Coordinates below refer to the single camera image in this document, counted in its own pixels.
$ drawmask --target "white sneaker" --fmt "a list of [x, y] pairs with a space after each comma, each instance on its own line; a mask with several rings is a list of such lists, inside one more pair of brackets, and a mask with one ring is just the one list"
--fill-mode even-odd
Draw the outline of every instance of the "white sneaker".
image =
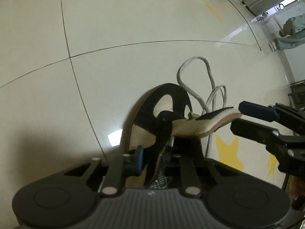
[[271, 48], [271, 51], [275, 52], [276, 51], [276, 45], [274, 41], [269, 42], [269, 46]]

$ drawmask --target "white floor tile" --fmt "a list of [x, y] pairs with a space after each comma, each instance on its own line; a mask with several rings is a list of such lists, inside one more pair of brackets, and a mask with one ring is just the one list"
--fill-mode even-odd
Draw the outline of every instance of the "white floor tile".
[[212, 40], [256, 45], [224, 0], [63, 0], [71, 56], [138, 42]]
[[0, 87], [68, 57], [60, 0], [0, 0]]
[[[208, 59], [216, 85], [227, 86], [227, 106], [237, 107], [243, 100], [256, 103], [263, 101], [264, 105], [285, 101], [287, 93], [280, 89], [276, 97], [270, 98], [273, 89], [285, 84], [278, 56], [267, 55], [254, 46], [163, 42], [125, 46], [78, 56], [72, 59], [77, 80], [106, 155], [111, 155], [112, 152], [107, 135], [121, 129], [127, 112], [136, 100], [145, 91], [161, 83], [176, 83], [176, 71], [180, 65], [187, 58], [196, 55]], [[264, 71], [255, 72], [256, 67]], [[182, 79], [207, 99], [210, 83], [203, 62], [194, 61], [185, 70]], [[192, 98], [191, 101], [193, 110], [200, 113], [198, 103]], [[217, 104], [219, 108], [221, 99], [217, 100]], [[220, 136], [227, 144], [231, 144], [235, 138], [229, 126], [220, 129], [215, 135]], [[273, 183], [273, 175], [268, 176], [269, 153], [265, 146], [242, 138], [239, 138], [238, 145], [238, 158], [244, 165], [243, 171]], [[215, 141], [210, 156], [219, 159]]]
[[13, 228], [11, 203], [18, 189], [103, 155], [69, 60], [1, 88], [0, 111], [0, 228]]

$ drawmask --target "black cable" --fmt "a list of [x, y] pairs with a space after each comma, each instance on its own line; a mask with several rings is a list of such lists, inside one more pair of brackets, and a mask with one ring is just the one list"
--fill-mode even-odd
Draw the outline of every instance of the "black cable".
[[304, 219], [305, 219], [305, 217], [304, 217], [304, 218], [302, 218], [302, 219], [300, 219], [298, 222], [296, 222], [296, 223], [292, 224], [291, 226], [286, 227], [286, 228], [284, 228], [284, 229], [290, 229], [290, 228], [293, 228], [294, 226], [296, 226], [297, 224], [299, 224], [300, 222], [302, 222]]
[[[233, 5], [233, 7], [240, 13], [240, 15], [241, 15], [241, 16], [245, 19], [245, 21], [247, 22], [246, 18], [242, 15], [242, 13], [238, 10], [238, 8], [237, 8], [230, 0], [227, 0], [227, 1]], [[256, 39], [256, 37], [255, 37], [255, 34], [254, 34], [252, 28], [250, 27], [250, 24], [249, 24], [248, 22], [247, 22], [247, 24], [248, 24], [248, 26], [249, 26], [249, 28], [250, 28], [250, 30], [251, 30], [251, 32], [252, 32], [252, 34], [253, 34], [255, 40], [256, 40], [256, 43], [257, 43], [257, 45], [258, 45], [260, 51], [262, 51], [262, 48], [260, 48], [260, 44], [258, 43], [258, 41], [257, 41], [257, 39]]]

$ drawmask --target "person's leg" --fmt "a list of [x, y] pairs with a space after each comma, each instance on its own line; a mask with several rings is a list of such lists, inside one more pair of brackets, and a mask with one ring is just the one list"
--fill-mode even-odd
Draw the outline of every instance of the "person's leg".
[[296, 48], [305, 44], [305, 30], [300, 31], [286, 38], [276, 38], [274, 40], [277, 50], [286, 50]]

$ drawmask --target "yellow tape mark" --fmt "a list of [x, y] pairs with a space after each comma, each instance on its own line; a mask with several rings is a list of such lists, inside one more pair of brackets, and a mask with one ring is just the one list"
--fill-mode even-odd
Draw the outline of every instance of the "yellow tape mark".
[[213, 15], [215, 15], [216, 18], [217, 18], [219, 21], [223, 22], [223, 21], [222, 21], [222, 18], [221, 18], [220, 16], [217, 15], [215, 9], [213, 9], [205, 0], [202, 0], [202, 1], [205, 3], [205, 7], [206, 7], [208, 10], [210, 10], [210, 12], [211, 12]]
[[268, 176], [272, 175], [274, 177], [275, 175], [275, 168], [277, 165], [278, 161], [274, 155], [269, 153], [269, 161], [268, 161], [268, 167], [269, 167], [269, 172]]
[[231, 145], [227, 145], [218, 135], [215, 136], [219, 162], [232, 168], [243, 170], [244, 165], [237, 157], [238, 137], [235, 137]]

